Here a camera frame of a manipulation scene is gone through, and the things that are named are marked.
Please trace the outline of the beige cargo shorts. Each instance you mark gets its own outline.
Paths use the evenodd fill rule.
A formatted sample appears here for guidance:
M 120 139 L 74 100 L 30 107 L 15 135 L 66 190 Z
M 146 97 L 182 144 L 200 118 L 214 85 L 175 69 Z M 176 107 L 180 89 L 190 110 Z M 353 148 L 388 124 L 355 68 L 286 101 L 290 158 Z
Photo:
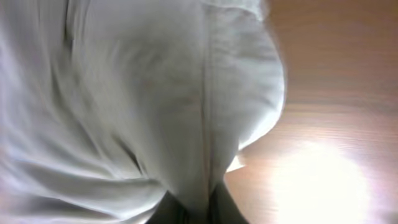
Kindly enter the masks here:
M 187 223 L 285 100 L 264 1 L 1 2 L 1 221 Z

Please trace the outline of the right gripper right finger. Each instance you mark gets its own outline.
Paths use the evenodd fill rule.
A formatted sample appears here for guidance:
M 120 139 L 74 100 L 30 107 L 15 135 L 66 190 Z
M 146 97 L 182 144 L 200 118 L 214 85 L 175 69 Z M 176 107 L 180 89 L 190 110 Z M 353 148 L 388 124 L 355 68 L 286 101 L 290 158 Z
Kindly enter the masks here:
M 248 224 L 230 195 L 224 182 L 216 185 L 208 208 L 210 224 Z

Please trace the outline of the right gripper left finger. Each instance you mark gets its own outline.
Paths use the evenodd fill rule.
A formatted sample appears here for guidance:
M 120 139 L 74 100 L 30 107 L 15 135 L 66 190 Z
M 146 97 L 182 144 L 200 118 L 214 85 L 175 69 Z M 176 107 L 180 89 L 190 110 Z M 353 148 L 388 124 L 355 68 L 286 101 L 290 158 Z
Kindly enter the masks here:
M 186 224 L 187 218 L 184 207 L 167 192 L 146 224 Z

